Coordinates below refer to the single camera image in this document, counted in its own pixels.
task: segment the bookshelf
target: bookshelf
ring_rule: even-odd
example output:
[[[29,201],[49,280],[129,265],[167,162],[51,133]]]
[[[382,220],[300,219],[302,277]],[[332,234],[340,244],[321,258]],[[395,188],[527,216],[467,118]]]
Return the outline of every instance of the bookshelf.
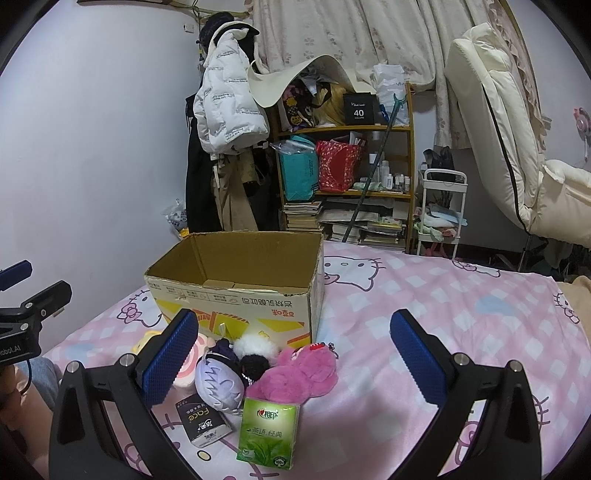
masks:
[[[410,182],[410,192],[409,193],[398,193],[398,192],[391,192],[388,190],[383,190],[380,192],[368,192],[367,198],[384,198],[384,199],[395,199],[400,200],[402,202],[408,203],[408,218],[407,218],[407,234],[405,238],[405,250],[408,253],[409,247],[411,245],[411,237],[413,232],[413,212],[414,212],[414,194],[415,194],[415,177],[416,177],[416,167],[415,167],[415,149],[414,149],[414,119],[413,119],[413,91],[410,85],[407,83],[407,102],[408,102],[408,116],[410,119],[410,124],[408,126],[401,126],[401,127],[393,127],[392,133],[401,132],[407,136],[407,154],[406,155],[386,155],[384,160],[388,160],[390,162],[396,163],[406,163],[407,165],[407,172],[406,175],[411,178]],[[267,111],[269,117],[269,124],[271,126],[271,139],[273,141],[278,141],[282,138],[289,137],[293,135],[291,132],[283,132],[281,131],[280,122],[279,122],[279,113],[276,107],[268,109]],[[345,125],[339,127],[319,127],[319,128],[304,128],[298,130],[295,134],[306,134],[309,137],[314,139],[326,139],[326,138],[335,138],[341,137],[345,132],[375,132],[375,131],[385,131],[387,128],[386,125]],[[392,142],[393,138],[390,136],[388,142]],[[279,156],[277,152],[275,152],[275,161],[277,162],[277,172],[279,176],[279,187],[280,187],[280,195],[281,195],[281,206],[284,207],[286,200],[285,200],[285,192],[283,186],[283,178],[281,176],[281,168],[279,165]],[[345,197],[345,198],[355,198],[361,197],[361,192],[358,190],[347,190],[345,192],[333,193],[333,192],[322,192],[316,191],[314,197],[310,199],[310,201],[314,200],[322,200],[322,199],[329,199],[334,197]]]

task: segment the tissue box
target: tissue box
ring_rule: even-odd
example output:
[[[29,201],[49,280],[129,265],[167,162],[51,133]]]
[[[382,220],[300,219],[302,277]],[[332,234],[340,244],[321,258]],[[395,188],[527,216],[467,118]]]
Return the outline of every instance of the tissue box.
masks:
[[[236,459],[290,470],[293,466],[299,414],[299,405],[247,398]]]
[[[232,431],[222,414],[197,394],[178,402],[177,411],[189,441],[197,448],[211,445]]]

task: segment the open cardboard box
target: open cardboard box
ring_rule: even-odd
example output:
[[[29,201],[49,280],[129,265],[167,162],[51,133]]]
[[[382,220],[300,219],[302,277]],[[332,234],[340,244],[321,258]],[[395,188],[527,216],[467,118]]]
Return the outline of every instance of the open cardboard box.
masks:
[[[181,308],[214,338],[268,335],[278,346],[314,341],[324,295],[320,233],[194,233],[145,273],[170,322]]]

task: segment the bedding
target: bedding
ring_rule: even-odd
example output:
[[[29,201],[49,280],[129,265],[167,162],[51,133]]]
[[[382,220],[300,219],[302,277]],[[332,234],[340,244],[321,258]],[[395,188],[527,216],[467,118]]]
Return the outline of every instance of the bedding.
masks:
[[[556,282],[334,242],[324,244],[324,270],[317,341],[334,343],[339,382],[328,395],[303,405],[291,471],[235,460],[239,417],[228,417],[234,433],[198,449],[189,442],[174,405],[186,394],[171,389],[164,404],[153,408],[204,480],[389,478],[436,412],[389,337],[389,318],[400,308],[407,308],[450,352],[465,352],[487,365],[519,359],[534,396],[543,472],[557,465],[591,414],[591,349]],[[110,365],[146,330],[164,328],[165,320],[144,287],[72,333],[47,357],[61,369],[74,359],[87,368]],[[465,455],[482,407],[483,402],[474,405],[444,471]],[[130,464],[146,471],[116,408],[107,408]]]

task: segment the blue gripper pad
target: blue gripper pad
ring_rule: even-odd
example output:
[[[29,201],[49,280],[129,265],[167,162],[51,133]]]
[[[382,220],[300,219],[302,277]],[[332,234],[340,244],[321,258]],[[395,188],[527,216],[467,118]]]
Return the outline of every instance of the blue gripper pad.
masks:
[[[427,334],[408,310],[399,310],[390,320],[390,337],[427,403],[441,407],[447,400],[447,377],[429,350]]]
[[[197,341],[199,324],[191,310],[183,309],[162,334],[152,337],[139,353],[152,360],[143,368],[138,363],[138,384],[146,407],[160,405]]]

